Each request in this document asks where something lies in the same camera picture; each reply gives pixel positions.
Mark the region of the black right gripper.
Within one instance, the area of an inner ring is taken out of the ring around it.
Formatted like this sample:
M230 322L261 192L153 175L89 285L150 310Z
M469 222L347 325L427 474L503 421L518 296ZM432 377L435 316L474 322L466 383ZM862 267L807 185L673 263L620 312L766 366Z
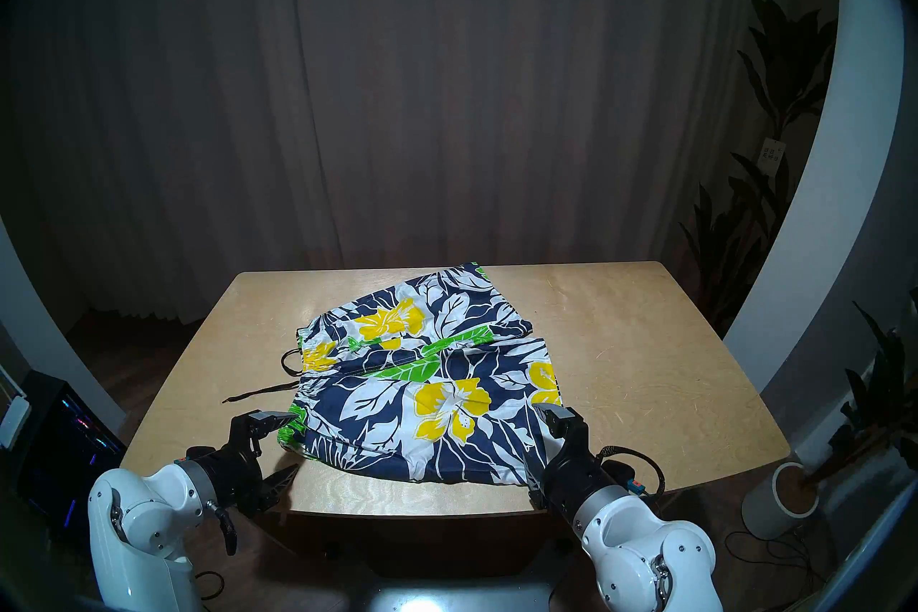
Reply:
M548 432L543 435L546 464L532 474L529 496L536 510L562 518L592 518L625 496L588 447L588 425L579 413L558 404L534 404Z

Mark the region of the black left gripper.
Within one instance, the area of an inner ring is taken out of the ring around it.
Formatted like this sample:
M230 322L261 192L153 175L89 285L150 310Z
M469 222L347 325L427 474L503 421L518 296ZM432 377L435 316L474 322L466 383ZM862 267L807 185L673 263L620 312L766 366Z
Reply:
M293 412L254 410L231 419L222 447L188 448L188 461L208 476L218 507L236 507L244 515L255 515L280 502L300 465L291 464L264 478L258 461L260 442L295 419Z

